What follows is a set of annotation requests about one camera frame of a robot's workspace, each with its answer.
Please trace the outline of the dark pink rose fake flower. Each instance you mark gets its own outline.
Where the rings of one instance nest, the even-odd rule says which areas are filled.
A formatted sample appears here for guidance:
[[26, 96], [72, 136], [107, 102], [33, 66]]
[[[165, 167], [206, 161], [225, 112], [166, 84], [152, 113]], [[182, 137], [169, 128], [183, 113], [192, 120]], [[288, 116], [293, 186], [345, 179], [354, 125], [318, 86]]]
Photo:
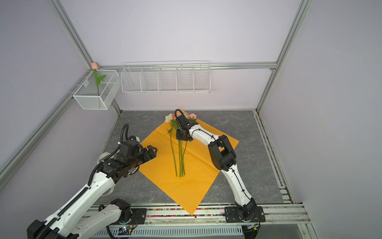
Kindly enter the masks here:
[[[171, 115], [171, 121], [170, 121], [170, 129], [169, 129], [169, 135], [170, 135], [170, 140], [173, 141], [173, 136], [176, 135], [177, 129], [180, 129], [180, 125], [176, 120], [176, 115], [172, 114]], [[174, 162], [174, 166], [178, 170], [176, 173], [176, 176], [178, 177], [183, 177], [184, 176], [184, 166], [183, 166], [183, 146], [182, 142], [178, 140], [178, 163]]]

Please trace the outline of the light pink rose fake flower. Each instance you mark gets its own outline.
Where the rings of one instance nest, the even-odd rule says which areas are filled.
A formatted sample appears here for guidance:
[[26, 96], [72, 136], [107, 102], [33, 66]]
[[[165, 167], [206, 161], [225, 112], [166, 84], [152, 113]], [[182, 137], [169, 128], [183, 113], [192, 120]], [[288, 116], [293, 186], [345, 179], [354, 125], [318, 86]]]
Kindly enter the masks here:
[[[190, 121], [196, 121], [196, 120], [197, 120], [197, 115], [195, 115], [195, 114], [190, 114], [190, 115], [188, 115], [188, 119], [189, 119]], [[186, 144], [185, 149], [184, 149], [184, 151], [183, 151], [183, 157], [185, 157], [186, 148], [187, 148], [187, 144]], [[185, 161], [184, 161], [184, 160], [183, 160], [183, 173], [184, 173], [184, 175], [186, 175], [186, 172], [185, 172]]]

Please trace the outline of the cream rose fake flower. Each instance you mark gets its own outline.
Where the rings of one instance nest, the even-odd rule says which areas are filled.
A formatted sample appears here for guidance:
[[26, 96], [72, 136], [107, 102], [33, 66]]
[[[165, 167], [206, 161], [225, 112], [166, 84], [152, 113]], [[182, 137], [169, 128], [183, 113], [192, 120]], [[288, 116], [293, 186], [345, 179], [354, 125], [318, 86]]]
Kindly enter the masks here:
[[170, 136], [170, 145], [172, 149], [172, 154], [173, 154], [173, 160], [174, 160], [174, 167], [175, 167], [175, 174], [178, 176], [177, 172], [177, 163], [175, 159], [175, 152], [174, 152], [174, 147], [173, 147], [173, 142], [172, 142], [172, 133], [175, 128], [175, 115], [174, 114], [169, 114], [165, 117], [165, 122], [170, 124], [170, 129], [168, 130], [168, 134]]

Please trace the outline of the orange wrapping paper sheet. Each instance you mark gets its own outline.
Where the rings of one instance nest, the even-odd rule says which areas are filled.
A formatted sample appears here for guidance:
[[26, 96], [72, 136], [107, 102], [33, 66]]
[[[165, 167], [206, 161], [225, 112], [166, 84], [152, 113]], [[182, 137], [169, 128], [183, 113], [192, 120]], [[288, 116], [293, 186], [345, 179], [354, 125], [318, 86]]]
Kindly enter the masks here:
[[[188, 143], [182, 142], [183, 151], [187, 144], [185, 157], [183, 157], [186, 175], [176, 176], [169, 129], [170, 124], [164, 121], [143, 140], [141, 143], [143, 146], [152, 145], [158, 149], [158, 152], [156, 158], [142, 164], [139, 171], [184, 210], [192, 214], [197, 210], [219, 171], [211, 161], [208, 147], [194, 139]], [[173, 136], [172, 142], [176, 163], [178, 163], [176, 135]]]

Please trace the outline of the white rose fake flower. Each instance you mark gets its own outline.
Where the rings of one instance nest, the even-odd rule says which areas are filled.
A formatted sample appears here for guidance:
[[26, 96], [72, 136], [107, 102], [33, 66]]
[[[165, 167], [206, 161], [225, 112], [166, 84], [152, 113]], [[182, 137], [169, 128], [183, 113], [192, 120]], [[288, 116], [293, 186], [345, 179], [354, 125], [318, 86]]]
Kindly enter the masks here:
[[181, 140], [179, 140], [179, 165], [179, 177], [183, 177], [183, 147]]

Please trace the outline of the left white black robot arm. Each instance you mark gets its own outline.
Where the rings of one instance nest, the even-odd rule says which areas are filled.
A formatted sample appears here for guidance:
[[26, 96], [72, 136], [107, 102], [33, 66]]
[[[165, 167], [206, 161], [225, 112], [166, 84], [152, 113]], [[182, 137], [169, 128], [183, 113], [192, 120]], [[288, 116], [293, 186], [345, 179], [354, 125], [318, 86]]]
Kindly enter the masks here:
[[89, 181], [65, 205], [44, 221], [35, 220], [27, 228], [29, 239], [88, 239], [101, 229], [114, 224], [139, 223], [139, 216], [131, 205], [122, 199], [115, 199], [108, 206], [85, 220], [81, 218], [103, 194], [113, 191], [122, 177], [129, 176], [129, 170], [138, 169], [157, 155], [157, 148], [138, 146], [138, 152], [129, 157], [104, 153], [93, 169]]

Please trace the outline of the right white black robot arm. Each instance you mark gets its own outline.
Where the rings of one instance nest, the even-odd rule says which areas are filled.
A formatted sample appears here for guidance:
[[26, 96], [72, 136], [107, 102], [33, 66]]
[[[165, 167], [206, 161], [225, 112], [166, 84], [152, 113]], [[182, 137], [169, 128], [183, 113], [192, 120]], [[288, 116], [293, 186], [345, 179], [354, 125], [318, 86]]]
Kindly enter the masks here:
[[182, 141], [200, 141], [208, 147], [211, 161], [223, 173], [234, 195], [237, 218], [248, 222], [256, 217], [258, 206], [240, 176], [236, 153], [226, 135], [215, 135], [196, 125], [189, 130], [178, 129], [176, 138]]

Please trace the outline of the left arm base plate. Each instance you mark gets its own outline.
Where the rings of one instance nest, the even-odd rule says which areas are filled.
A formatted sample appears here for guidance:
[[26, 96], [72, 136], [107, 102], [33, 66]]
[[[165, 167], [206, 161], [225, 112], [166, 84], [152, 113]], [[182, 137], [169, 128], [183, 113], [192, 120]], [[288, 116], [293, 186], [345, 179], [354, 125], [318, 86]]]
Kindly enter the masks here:
[[121, 225], [143, 225], [147, 214], [146, 208], [132, 208], [123, 210], [118, 221]]

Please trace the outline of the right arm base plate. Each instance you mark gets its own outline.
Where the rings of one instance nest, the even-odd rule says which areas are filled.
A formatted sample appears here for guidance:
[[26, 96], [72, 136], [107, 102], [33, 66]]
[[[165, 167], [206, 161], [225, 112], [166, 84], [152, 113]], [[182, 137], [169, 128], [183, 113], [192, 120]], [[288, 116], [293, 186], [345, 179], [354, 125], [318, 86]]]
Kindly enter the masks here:
[[224, 214], [227, 223], [264, 223], [266, 221], [265, 213], [262, 207], [251, 209], [248, 214], [237, 206], [225, 207]]

